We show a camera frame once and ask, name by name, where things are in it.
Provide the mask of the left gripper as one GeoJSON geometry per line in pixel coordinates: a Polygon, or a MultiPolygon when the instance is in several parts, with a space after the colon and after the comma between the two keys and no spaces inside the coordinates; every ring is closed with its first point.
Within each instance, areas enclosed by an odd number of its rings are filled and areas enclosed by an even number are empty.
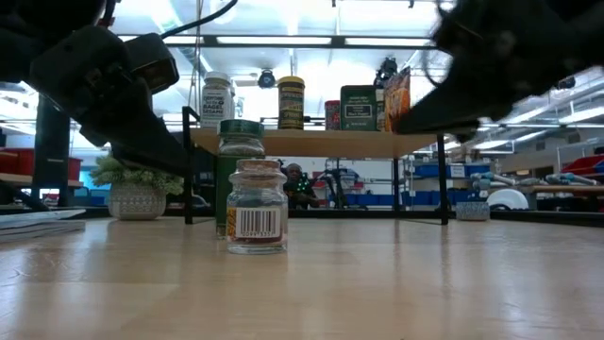
{"type": "Polygon", "coordinates": [[[109,30],[87,25],[48,48],[31,62],[27,83],[81,124],[89,142],[109,143],[124,165],[186,174],[185,148],[148,110],[151,93],[133,74],[126,43],[109,30]],[[115,116],[127,102],[147,110],[115,116]]]}

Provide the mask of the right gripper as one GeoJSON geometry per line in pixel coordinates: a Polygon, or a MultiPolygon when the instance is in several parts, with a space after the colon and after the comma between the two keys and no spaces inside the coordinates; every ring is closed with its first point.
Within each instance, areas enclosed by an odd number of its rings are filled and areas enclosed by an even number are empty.
{"type": "Polygon", "coordinates": [[[433,34],[452,57],[445,80],[394,124],[396,134],[444,134],[465,142],[480,118],[503,118],[541,85],[529,66],[551,52],[566,24],[566,0],[458,0],[438,5],[433,34]]]}

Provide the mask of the orange taco seasoning pouch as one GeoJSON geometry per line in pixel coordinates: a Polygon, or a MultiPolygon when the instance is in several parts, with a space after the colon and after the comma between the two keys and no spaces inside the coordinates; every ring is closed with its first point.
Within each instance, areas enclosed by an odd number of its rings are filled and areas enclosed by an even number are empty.
{"type": "Polygon", "coordinates": [[[399,133],[401,118],[411,108],[411,67],[403,68],[392,76],[384,87],[385,128],[393,134],[399,133]]]}

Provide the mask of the tan-lid seasoning jar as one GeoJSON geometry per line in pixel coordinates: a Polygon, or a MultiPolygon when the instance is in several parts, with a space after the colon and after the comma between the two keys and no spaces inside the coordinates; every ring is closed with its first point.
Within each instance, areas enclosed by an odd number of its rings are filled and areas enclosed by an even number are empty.
{"type": "Polygon", "coordinates": [[[386,114],[384,105],[384,90],[382,88],[376,88],[376,126],[377,130],[381,132],[386,131],[386,114]]]}

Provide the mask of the green black pepper tin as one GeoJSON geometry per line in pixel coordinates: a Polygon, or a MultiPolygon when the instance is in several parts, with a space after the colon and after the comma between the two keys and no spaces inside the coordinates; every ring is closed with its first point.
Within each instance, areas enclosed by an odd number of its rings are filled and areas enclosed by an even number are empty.
{"type": "Polygon", "coordinates": [[[341,130],[377,131],[377,96],[373,85],[345,85],[340,97],[341,130]]]}

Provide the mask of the green-lid oregano glass jar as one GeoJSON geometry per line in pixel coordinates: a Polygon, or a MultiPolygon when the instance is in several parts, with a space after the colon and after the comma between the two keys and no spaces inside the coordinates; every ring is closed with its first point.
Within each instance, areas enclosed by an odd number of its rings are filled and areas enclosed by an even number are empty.
{"type": "Polygon", "coordinates": [[[238,160],[261,159],[264,126],[255,121],[227,119],[218,126],[219,146],[216,164],[216,235],[227,236],[227,196],[232,191],[229,176],[236,170],[238,160]]]}

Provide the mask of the yellow-lid onion spice bottle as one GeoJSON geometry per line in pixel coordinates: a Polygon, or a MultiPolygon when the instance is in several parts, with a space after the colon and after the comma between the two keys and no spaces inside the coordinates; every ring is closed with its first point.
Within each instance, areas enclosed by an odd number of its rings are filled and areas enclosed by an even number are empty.
{"type": "Polygon", "coordinates": [[[305,82],[298,76],[282,77],[278,89],[278,129],[304,128],[305,82]]]}

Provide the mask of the green plant in patterned pot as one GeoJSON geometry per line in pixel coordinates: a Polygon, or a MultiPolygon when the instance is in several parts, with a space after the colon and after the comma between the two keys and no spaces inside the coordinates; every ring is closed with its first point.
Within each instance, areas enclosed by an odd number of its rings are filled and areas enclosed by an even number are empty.
{"type": "Polygon", "coordinates": [[[91,171],[95,186],[109,185],[108,207],[119,220],[155,220],[162,216],[168,195],[183,193],[183,178],[158,170],[127,167],[111,155],[96,159],[91,171]]]}

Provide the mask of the blue storage bin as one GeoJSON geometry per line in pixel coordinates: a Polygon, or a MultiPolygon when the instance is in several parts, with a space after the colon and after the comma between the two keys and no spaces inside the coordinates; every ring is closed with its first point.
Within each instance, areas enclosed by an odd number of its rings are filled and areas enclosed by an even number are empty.
{"type": "MultiPolygon", "coordinates": [[[[445,176],[448,179],[466,179],[476,173],[490,171],[489,164],[447,164],[445,176]]],[[[419,178],[437,178],[440,174],[438,164],[421,164],[414,167],[413,174],[419,178]]]]}

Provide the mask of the black mounted device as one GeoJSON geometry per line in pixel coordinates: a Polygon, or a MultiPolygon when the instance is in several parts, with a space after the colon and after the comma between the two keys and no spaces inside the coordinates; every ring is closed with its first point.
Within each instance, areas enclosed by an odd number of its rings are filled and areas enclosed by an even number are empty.
{"type": "Polygon", "coordinates": [[[376,70],[374,86],[383,88],[387,81],[397,74],[398,65],[395,58],[386,57],[376,70]]]}

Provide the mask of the small patterned ceramic pot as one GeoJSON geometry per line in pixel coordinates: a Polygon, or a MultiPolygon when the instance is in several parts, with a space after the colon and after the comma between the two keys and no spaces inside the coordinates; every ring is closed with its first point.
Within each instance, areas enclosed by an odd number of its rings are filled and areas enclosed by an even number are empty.
{"type": "Polygon", "coordinates": [[[456,205],[456,218],[460,221],[487,221],[491,210],[487,202],[468,201],[456,205]]]}

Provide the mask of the white round disc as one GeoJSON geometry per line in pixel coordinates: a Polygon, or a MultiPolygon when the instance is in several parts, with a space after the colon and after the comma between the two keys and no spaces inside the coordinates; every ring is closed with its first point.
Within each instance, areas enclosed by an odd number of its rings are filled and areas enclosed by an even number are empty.
{"type": "Polygon", "coordinates": [[[492,192],[487,203],[491,208],[504,207],[509,210],[527,210],[529,202],[524,194],[515,189],[500,189],[492,192]]]}

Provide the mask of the small cork-stoppered glass jar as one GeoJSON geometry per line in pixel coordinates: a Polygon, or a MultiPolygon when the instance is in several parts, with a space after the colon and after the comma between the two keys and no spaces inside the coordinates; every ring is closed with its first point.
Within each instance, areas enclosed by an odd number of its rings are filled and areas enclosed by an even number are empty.
{"type": "Polygon", "coordinates": [[[278,161],[237,161],[226,199],[226,248],[233,254],[265,255],[287,250],[287,178],[278,161]]]}

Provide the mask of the person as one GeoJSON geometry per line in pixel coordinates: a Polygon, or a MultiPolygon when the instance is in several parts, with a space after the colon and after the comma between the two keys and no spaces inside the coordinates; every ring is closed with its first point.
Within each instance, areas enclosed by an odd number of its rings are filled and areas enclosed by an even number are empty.
{"type": "Polygon", "coordinates": [[[288,197],[290,210],[308,210],[320,206],[319,199],[299,164],[288,164],[285,168],[285,174],[287,181],[283,185],[283,191],[288,197]]]}

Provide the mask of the wooden shelf with black frame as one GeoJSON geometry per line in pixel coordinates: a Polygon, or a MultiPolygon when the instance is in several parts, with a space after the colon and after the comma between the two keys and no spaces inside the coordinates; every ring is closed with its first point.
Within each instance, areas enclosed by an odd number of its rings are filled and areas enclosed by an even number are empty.
{"type": "Polygon", "coordinates": [[[449,222],[446,206],[445,151],[442,135],[393,135],[383,132],[345,130],[275,129],[264,133],[263,144],[268,156],[324,157],[348,159],[387,159],[393,162],[394,206],[390,211],[301,211],[294,218],[325,219],[436,219],[449,222]],[[438,144],[441,209],[437,212],[404,212],[399,206],[400,185],[398,163],[404,155],[438,144]]]}

